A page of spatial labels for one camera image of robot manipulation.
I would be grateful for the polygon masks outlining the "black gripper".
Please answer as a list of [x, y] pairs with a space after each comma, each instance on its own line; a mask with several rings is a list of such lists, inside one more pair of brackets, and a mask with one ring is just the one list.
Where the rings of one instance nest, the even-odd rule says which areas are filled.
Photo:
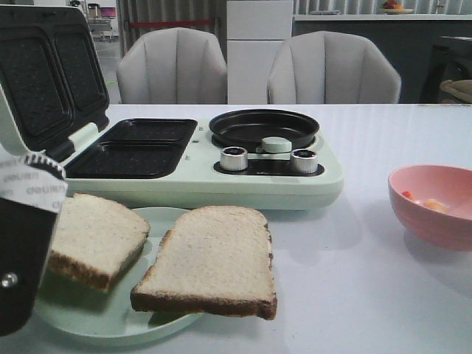
[[41, 153], [1, 162], [1, 335], [29, 320], [49, 259], [67, 183]]

